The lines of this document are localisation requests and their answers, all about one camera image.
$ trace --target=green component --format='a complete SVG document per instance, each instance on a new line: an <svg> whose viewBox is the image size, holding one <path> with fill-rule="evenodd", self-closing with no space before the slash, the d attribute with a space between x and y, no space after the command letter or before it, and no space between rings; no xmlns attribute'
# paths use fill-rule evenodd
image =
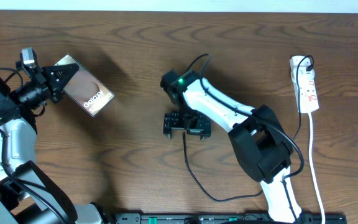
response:
<svg viewBox="0 0 358 224"><path fill-rule="evenodd" d="M157 218L149 218L149 224L157 224Z"/></svg>

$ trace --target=brown wooden surface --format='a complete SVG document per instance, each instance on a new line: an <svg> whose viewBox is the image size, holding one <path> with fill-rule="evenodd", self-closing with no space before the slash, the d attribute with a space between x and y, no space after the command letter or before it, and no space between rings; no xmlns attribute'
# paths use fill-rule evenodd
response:
<svg viewBox="0 0 358 224"><path fill-rule="evenodd" d="M174 108L159 87L165 72L183 72L209 52L211 83L244 104L269 105L293 136L298 120L288 60L313 55L321 108L313 113L314 163L321 196L327 212L345 213L349 223L358 223L358 15L0 11L0 67L14 67L24 47L35 49L41 66L71 54L117 95L95 118L68 97L47 106L37 119L39 167L74 203L146 213L267 209L264 196L214 203L194 183L181 132L171 141L162 134L163 115ZM13 78L9 84L16 88L19 82ZM297 143L306 164L291 181L302 209L318 213L303 118ZM215 197L260 190L219 126L204 142L188 137L188 150L195 175ZM291 159L297 168L297 156Z"/></svg>

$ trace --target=white background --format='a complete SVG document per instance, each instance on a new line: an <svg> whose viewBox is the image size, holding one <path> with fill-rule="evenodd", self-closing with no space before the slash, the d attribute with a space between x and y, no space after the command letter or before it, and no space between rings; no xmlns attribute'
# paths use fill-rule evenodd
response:
<svg viewBox="0 0 358 224"><path fill-rule="evenodd" d="M358 0L0 0L0 9L358 13Z"/></svg>

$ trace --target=extension cord outlet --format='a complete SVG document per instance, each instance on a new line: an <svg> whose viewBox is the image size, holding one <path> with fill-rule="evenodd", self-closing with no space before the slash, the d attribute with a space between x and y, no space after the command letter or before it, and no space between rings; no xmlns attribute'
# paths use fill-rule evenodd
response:
<svg viewBox="0 0 358 224"><path fill-rule="evenodd" d="M296 70L299 62L305 56L297 55L291 58L291 79L295 90L296 104L301 113L311 113L319 108L316 86L314 85L314 70L306 71L307 66L311 65L310 59L306 58L302 61L298 71L298 83L300 87L300 100L298 99L298 85L296 84Z"/></svg>

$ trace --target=wood grain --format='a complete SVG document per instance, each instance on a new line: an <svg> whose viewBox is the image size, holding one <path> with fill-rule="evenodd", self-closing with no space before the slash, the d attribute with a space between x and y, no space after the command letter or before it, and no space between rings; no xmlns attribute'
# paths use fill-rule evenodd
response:
<svg viewBox="0 0 358 224"><path fill-rule="evenodd" d="M181 133L171 141L162 134L163 115L174 108L159 87L165 72L183 72L197 55L211 53L211 83L247 105L269 105L292 136L298 123L288 59L313 55L321 196L328 213L358 223L358 15L0 11L0 67L13 67L24 47L35 49L42 66L71 54L117 95L95 118L67 97L48 105L37 119L40 168L74 203L146 213L267 209L263 196L213 203L196 186ZM15 78L9 84L19 86ZM318 213L303 122L297 143L306 166L291 181L300 206ZM206 141L188 137L188 150L195 175L215 197L260 190L219 126ZM299 165L296 156L292 161Z"/></svg>

